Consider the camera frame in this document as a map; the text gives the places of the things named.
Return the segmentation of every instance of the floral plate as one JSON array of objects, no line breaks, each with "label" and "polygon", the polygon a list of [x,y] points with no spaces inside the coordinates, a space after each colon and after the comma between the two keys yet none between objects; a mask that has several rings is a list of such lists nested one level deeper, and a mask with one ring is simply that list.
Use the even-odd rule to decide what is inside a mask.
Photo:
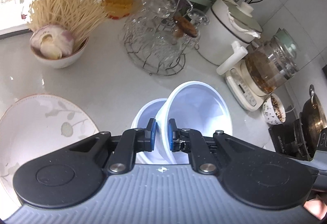
[{"label": "floral plate", "polygon": [[12,105],[0,120],[0,218],[21,205],[12,186],[20,165],[98,132],[85,112],[61,97],[32,95]]}]

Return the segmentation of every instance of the bowl of garlic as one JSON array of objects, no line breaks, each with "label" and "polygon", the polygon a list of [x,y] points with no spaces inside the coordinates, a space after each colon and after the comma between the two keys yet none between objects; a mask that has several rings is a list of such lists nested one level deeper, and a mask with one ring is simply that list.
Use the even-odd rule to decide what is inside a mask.
[{"label": "bowl of garlic", "polygon": [[47,25],[33,33],[31,50],[38,61],[52,68],[64,68],[77,61],[83,54],[88,38],[73,52],[72,34],[57,25]]},{"label": "bowl of garlic", "polygon": [[91,32],[107,20],[98,0],[34,0],[30,5],[31,50],[38,61],[64,68],[83,54]]}]

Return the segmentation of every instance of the garlic clove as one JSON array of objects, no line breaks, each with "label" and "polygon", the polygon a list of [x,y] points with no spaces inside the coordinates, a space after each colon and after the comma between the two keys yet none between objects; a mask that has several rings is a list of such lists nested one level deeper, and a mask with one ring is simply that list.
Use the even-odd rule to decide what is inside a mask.
[{"label": "garlic clove", "polygon": [[30,44],[45,57],[60,59],[73,53],[74,38],[70,31],[58,25],[47,25],[33,33]]}]

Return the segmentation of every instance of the metal pan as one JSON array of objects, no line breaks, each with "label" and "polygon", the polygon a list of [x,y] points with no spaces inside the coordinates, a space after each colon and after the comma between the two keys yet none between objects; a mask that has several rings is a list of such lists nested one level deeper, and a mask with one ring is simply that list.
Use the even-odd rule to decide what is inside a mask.
[{"label": "metal pan", "polygon": [[302,128],[308,151],[311,157],[313,157],[319,141],[320,132],[324,128],[327,128],[327,121],[325,112],[318,96],[315,94],[315,88],[313,85],[310,85],[309,95],[310,99],[307,100],[303,106]]}]

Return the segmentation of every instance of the white pot handle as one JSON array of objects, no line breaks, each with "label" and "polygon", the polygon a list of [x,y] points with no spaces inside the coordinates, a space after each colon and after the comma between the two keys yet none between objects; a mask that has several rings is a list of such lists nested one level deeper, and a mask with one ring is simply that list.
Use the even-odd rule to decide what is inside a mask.
[{"label": "white pot handle", "polygon": [[217,73],[219,75],[225,74],[228,70],[232,69],[235,64],[241,61],[241,59],[244,58],[244,56],[247,55],[246,48],[241,46],[241,44],[238,41],[234,41],[232,43],[232,47],[234,53],[230,57],[228,57],[228,59],[217,68]]}]

